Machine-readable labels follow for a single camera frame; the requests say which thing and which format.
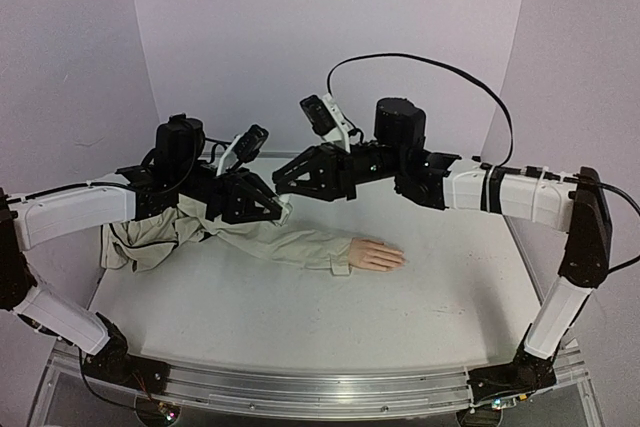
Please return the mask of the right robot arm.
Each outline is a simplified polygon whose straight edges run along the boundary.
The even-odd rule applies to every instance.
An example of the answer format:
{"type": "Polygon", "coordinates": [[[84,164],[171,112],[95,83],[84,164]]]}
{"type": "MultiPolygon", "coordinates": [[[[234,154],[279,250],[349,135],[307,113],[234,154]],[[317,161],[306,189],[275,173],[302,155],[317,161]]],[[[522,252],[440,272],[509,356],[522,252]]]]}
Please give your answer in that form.
{"type": "Polygon", "coordinates": [[[576,179],[545,168],[494,166],[457,154],[425,150],[426,113],[407,99],[376,104],[374,138],[353,144],[330,95],[300,106],[321,144],[276,170],[279,194],[331,202],[353,200],[360,184],[391,178],[397,194],[437,210],[473,210],[523,219],[566,234],[558,276],[513,359],[468,372],[475,406],[553,386],[561,340],[609,271],[612,222],[599,176],[584,167],[576,179]]]}

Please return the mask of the clear nail polish bottle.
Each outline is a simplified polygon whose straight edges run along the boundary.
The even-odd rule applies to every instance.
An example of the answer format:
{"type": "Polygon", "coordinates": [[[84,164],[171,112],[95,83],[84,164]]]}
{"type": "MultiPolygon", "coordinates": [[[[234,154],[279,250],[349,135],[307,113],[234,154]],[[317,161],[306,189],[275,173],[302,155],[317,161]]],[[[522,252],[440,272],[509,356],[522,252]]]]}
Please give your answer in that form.
{"type": "Polygon", "coordinates": [[[275,201],[281,208],[280,217],[277,221],[274,222],[275,225],[283,226],[287,223],[291,213],[293,212],[293,206],[291,204],[291,195],[283,194],[279,195],[275,201]]]}

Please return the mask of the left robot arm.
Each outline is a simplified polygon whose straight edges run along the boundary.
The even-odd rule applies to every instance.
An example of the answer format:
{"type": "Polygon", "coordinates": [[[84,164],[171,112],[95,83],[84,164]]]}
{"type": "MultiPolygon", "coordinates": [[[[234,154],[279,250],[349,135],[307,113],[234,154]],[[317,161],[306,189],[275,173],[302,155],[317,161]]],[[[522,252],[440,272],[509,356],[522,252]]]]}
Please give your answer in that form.
{"type": "Polygon", "coordinates": [[[2,194],[2,310],[78,349],[81,374],[161,393],[169,365],[133,354],[113,321],[60,294],[37,263],[48,245],[85,240],[120,222],[157,220],[186,200],[202,207],[207,221],[243,225],[279,220],[284,209],[275,193],[246,167],[268,136],[265,128],[252,125],[212,163],[202,157],[210,141],[203,123],[178,114],[157,128],[154,146],[136,165],[96,180],[2,194]]]}

